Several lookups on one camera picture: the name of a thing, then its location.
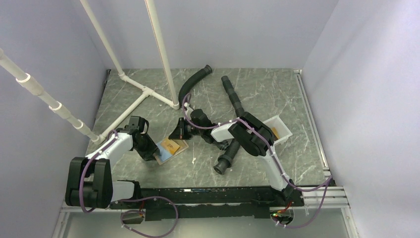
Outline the tan leather card holder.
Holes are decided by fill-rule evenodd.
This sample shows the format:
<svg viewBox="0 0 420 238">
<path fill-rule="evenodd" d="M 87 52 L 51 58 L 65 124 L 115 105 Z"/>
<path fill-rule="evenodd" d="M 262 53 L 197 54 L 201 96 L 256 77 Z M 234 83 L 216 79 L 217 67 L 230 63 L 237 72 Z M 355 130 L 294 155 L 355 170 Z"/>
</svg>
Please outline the tan leather card holder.
<svg viewBox="0 0 420 238">
<path fill-rule="evenodd" d="M 157 143 L 160 155 L 156 155 L 156 161 L 159 165 L 168 162 L 171 158 L 189 148 L 189 145 L 185 140 L 174 139 L 171 140 L 168 137 L 164 138 Z"/>
</svg>

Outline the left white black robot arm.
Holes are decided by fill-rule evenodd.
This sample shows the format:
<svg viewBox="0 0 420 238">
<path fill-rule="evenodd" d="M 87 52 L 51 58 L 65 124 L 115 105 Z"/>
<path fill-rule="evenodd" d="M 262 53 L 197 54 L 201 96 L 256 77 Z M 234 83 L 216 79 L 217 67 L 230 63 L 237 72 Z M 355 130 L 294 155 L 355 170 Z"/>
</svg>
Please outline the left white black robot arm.
<svg viewBox="0 0 420 238">
<path fill-rule="evenodd" d="M 112 180 L 112 168 L 128 151 L 136 151 L 146 162 L 160 155 L 157 144 L 148 135 L 149 122 L 131 116 L 123 128 L 112 130 L 107 141 L 85 157 L 75 157 L 69 165 L 65 203 L 83 212 L 107 208 L 112 202 L 124 202 L 136 208 L 142 202 L 141 187 L 135 180 Z"/>
</svg>

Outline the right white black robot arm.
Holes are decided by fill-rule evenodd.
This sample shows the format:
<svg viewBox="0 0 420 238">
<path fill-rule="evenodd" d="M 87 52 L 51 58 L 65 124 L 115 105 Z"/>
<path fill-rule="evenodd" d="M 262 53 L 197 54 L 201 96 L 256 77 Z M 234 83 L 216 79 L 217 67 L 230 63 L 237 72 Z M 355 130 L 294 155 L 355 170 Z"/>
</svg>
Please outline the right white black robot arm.
<svg viewBox="0 0 420 238">
<path fill-rule="evenodd" d="M 292 180 L 285 173 L 275 154 L 275 146 L 284 144 L 292 132 L 280 119 L 273 116 L 260 121 L 249 112 L 223 123 L 213 123 L 201 109 L 191 112 L 190 117 L 179 118 L 171 140 L 189 140 L 193 135 L 202 135 L 210 144 L 225 145 L 236 140 L 245 151 L 259 159 L 265 167 L 270 186 L 275 190 L 273 200 L 284 206 L 292 199 Z"/>
</svg>

